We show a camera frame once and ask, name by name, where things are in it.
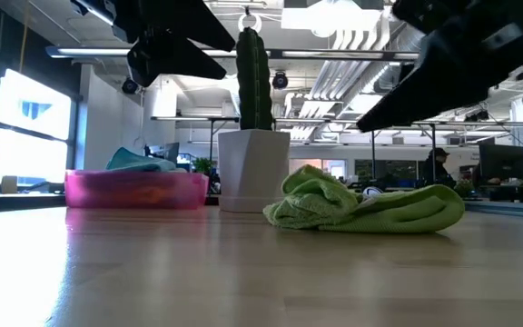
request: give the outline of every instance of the table surface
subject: table surface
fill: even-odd
[[[0,213],[0,326],[523,326],[523,218],[281,230],[260,215]]]
[[[523,189],[523,186],[520,185],[480,185],[479,188],[492,188],[492,189],[498,189],[498,188],[517,188],[517,189]]]

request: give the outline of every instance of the person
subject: person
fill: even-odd
[[[425,160],[423,166],[423,179],[426,185],[441,183],[448,187],[455,186],[455,181],[443,166],[448,156],[449,153],[442,148],[435,149],[435,158],[433,158],[433,150],[429,152],[429,157]],[[435,165],[435,179],[433,179],[433,165]]]

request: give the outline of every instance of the white pot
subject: white pot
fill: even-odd
[[[220,209],[261,213],[282,198],[281,182],[288,176],[290,134],[245,130],[218,135]]]

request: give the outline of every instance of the green towel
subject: green towel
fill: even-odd
[[[121,147],[114,153],[106,165],[106,170],[122,170],[136,172],[170,172],[176,169],[176,164],[160,158],[145,157]]]
[[[282,185],[283,201],[263,213],[279,227],[355,233],[430,233],[456,223],[461,198],[443,185],[366,197],[305,165]]]

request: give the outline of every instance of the pink plastic bin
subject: pink plastic bin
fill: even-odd
[[[67,171],[70,208],[197,209],[209,178],[201,173]]]

